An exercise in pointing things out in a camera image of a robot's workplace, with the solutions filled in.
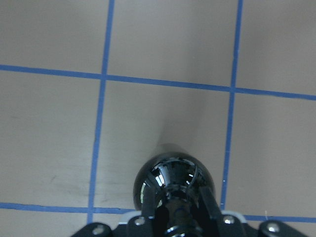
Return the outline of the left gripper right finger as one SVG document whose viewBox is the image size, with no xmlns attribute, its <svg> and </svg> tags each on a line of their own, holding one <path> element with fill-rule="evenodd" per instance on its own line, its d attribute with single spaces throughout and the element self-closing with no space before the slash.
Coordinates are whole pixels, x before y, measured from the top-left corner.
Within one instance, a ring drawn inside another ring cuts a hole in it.
<svg viewBox="0 0 316 237">
<path fill-rule="evenodd" d="M 218 220 L 221 211 L 213 196 L 212 190 L 203 186 L 199 188 L 198 222 L 203 229 L 204 237 L 219 237 Z"/>
</svg>

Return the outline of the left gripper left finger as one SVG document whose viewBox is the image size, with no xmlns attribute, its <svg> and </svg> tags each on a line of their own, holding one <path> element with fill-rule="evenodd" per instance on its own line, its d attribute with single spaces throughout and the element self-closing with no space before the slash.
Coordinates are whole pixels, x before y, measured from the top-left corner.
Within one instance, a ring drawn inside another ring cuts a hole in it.
<svg viewBox="0 0 316 237">
<path fill-rule="evenodd" d="M 142 217 L 145 220 L 145 234 L 147 237 L 157 237 L 156 228 L 156 189 L 153 185 L 145 182 L 143 188 L 143 204 L 142 204 Z"/>
</svg>

